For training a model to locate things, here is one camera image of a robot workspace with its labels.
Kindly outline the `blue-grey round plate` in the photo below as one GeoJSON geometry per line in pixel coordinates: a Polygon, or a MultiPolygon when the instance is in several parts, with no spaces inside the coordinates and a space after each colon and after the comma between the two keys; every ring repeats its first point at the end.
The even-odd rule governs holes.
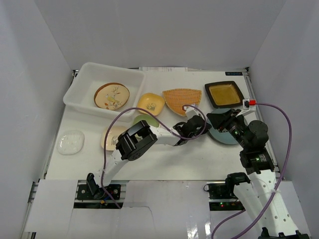
{"type": "MultiPolygon", "coordinates": [[[[213,110],[211,113],[216,112],[216,113],[223,113],[228,111],[229,109],[216,109],[213,110]]],[[[218,130],[215,130],[212,126],[212,128],[209,130],[210,136],[217,142],[225,144],[225,145],[237,145],[238,144],[238,139],[240,136],[232,136],[229,132],[219,132],[218,130]]]]}

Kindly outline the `bird painted cream plate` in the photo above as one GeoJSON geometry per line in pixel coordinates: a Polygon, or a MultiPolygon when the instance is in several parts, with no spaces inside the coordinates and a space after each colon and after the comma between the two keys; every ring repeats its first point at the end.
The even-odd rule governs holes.
{"type": "Polygon", "coordinates": [[[130,97],[129,89],[120,83],[107,83],[102,85],[94,95],[97,107],[111,111],[122,108],[130,97]]]}

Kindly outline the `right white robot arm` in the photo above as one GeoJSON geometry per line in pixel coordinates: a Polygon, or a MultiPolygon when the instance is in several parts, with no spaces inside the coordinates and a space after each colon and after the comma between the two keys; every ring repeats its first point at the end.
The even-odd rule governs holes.
{"type": "Polygon", "coordinates": [[[240,110],[230,109],[225,113],[208,113],[212,127],[226,131],[242,147],[240,161],[244,173],[229,174],[225,180],[226,195],[238,198],[261,239],[307,239],[300,232],[278,191],[273,161],[266,149],[269,140],[268,127],[260,120],[245,123],[240,110]]]}

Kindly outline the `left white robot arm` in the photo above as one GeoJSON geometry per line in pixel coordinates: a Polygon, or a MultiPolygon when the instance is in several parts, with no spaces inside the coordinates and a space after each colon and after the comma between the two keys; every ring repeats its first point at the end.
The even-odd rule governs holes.
{"type": "Polygon", "coordinates": [[[206,134],[212,126],[205,118],[195,115],[186,122],[179,122],[172,129],[154,127],[141,120],[118,136],[118,142],[110,158],[103,152],[104,162],[98,174],[89,173],[86,179],[88,193],[94,199],[104,198],[106,187],[129,161],[139,159],[153,145],[181,146],[206,134]]]}

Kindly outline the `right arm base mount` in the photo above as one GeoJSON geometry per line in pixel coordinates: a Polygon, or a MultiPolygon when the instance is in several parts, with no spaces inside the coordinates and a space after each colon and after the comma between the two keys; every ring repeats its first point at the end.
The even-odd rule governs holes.
{"type": "Polygon", "coordinates": [[[205,184],[203,190],[209,194],[209,199],[237,199],[225,183],[205,184]]]}

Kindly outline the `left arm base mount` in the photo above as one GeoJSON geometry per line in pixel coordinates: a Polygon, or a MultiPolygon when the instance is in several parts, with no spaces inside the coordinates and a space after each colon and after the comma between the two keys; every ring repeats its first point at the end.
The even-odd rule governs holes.
{"type": "MultiPolygon", "coordinates": [[[[121,187],[121,184],[111,184],[106,187],[106,190],[115,200],[119,200],[121,197],[121,187]]],[[[89,202],[98,200],[101,201],[103,199],[109,200],[110,197],[102,188],[99,188],[97,193],[93,195],[87,184],[79,184],[75,199],[77,201],[89,202]]]]}

